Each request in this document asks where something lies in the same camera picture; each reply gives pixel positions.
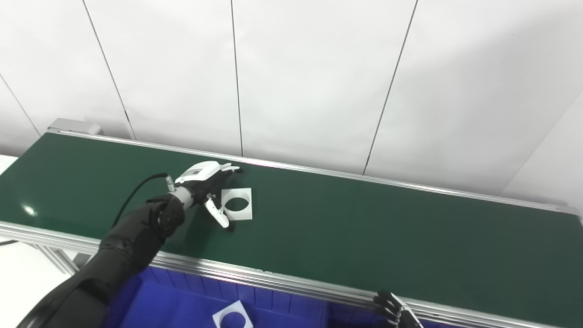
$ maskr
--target blue bin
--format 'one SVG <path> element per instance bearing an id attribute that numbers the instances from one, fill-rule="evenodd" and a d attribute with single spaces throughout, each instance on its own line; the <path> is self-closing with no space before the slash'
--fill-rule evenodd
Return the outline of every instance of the blue bin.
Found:
<path id="1" fill-rule="evenodd" d="M 150 267 L 120 292 L 105 327 L 214 328 L 212 315 L 237 300 L 256 328 L 327 326 L 325 301 Z M 223 327 L 236 321 L 243 326 L 241 317 L 227 316 Z"/>

